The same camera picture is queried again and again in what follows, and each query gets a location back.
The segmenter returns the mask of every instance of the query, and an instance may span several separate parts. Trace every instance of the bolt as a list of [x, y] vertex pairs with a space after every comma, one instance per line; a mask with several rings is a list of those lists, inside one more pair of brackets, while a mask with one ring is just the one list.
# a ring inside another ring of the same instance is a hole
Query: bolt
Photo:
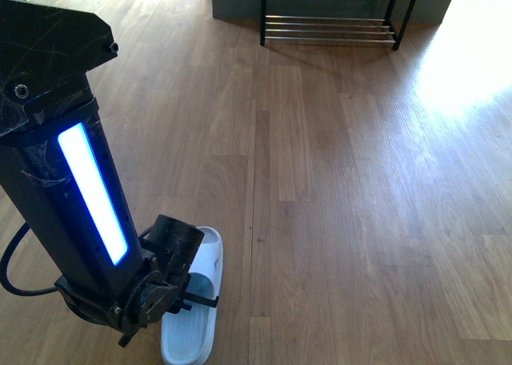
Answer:
[[119, 51], [119, 45], [116, 42], [112, 42], [109, 46], [110, 51], [114, 54], [117, 54]]
[[16, 97], [24, 99], [29, 96], [29, 88], [26, 87], [26, 85], [16, 85], [14, 87], [14, 93], [16, 94]]

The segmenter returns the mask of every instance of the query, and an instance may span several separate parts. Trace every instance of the blue led light strip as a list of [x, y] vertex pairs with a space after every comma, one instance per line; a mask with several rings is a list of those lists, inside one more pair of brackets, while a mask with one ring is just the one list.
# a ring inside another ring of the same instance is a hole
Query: blue led light strip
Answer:
[[64, 130], [58, 136], [58, 143], [106, 251], [112, 263], [117, 265], [128, 251], [128, 245], [83, 123]]

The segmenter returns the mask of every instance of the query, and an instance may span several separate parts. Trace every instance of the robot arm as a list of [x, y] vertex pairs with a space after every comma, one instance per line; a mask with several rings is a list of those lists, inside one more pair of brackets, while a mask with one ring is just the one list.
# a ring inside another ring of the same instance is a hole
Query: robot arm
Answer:
[[62, 272], [75, 314], [124, 334], [190, 309], [203, 233], [159, 215], [137, 236], [86, 72], [117, 56], [94, 14], [0, 0], [0, 184]]

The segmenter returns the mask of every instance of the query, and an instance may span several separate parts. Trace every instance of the white slipper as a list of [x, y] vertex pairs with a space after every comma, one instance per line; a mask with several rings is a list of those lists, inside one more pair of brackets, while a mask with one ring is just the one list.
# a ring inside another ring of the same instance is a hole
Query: white slipper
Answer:
[[[216, 299], [222, 281], [222, 239], [211, 227], [199, 227], [205, 236], [190, 267], [187, 291]], [[166, 365], [203, 365], [214, 345], [217, 308], [192, 303], [192, 310], [162, 318], [162, 357]]]

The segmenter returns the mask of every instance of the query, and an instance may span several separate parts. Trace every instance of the black metal frame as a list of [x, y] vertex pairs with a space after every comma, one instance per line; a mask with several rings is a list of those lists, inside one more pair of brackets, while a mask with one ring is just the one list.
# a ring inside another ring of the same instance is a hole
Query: black metal frame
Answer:
[[[374, 42], [390, 43], [393, 50], [398, 50], [417, 0], [410, 0], [400, 31], [396, 31], [391, 23], [396, 1], [389, 1], [384, 19], [359, 19], [268, 15], [267, 0], [262, 0], [260, 45], [265, 46], [266, 39], [305, 42]], [[318, 24], [319, 20], [329, 23]]]

